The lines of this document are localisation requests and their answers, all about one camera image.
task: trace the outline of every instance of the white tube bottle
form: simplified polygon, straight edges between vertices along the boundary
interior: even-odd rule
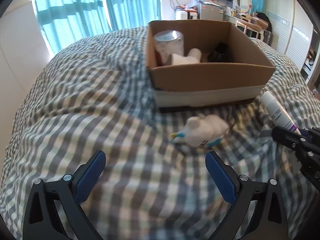
[[[298,127],[294,124],[287,111],[269,91],[266,91],[262,95],[260,102],[267,110],[275,125],[281,126],[292,132],[301,134]]]

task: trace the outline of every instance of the blue gripper pad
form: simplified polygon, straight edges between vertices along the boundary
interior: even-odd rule
[[[207,153],[205,157],[205,166],[224,201],[234,205],[237,200],[237,186],[239,186],[239,182],[235,180],[238,176],[236,172],[229,165],[225,165],[215,152]]]
[[[88,199],[105,166],[106,155],[104,152],[99,151],[96,152],[86,164],[78,168],[80,174],[77,174],[78,170],[75,172],[74,182],[76,183],[76,194],[74,199],[78,204]]]

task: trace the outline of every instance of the bed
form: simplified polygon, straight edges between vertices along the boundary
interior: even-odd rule
[[[102,150],[106,168],[82,208],[104,239],[208,239],[228,210],[205,168],[208,150],[175,146],[169,136],[204,113],[231,126],[214,148],[225,163],[252,180],[278,181],[294,238],[317,192],[292,173],[292,153],[272,140],[274,125],[259,100],[269,90],[298,127],[320,126],[320,102],[293,61],[252,39],[276,67],[252,103],[161,114],[144,67],[147,30],[79,40],[37,78],[15,115],[4,159],[0,214],[11,233],[22,239],[34,179],[60,179]],[[238,237],[253,209],[254,203]]]

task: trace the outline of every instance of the white louvered door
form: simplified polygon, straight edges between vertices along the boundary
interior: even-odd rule
[[[285,53],[294,10],[294,0],[268,0],[267,16],[272,24],[271,47]]]
[[[306,60],[313,32],[313,24],[301,5],[295,1],[295,13],[292,33],[286,55],[291,58],[299,70]]]

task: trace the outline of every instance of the white bottle cap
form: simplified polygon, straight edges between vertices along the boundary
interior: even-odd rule
[[[275,100],[275,97],[269,91],[266,91],[261,96],[260,102],[267,108],[273,100]]]

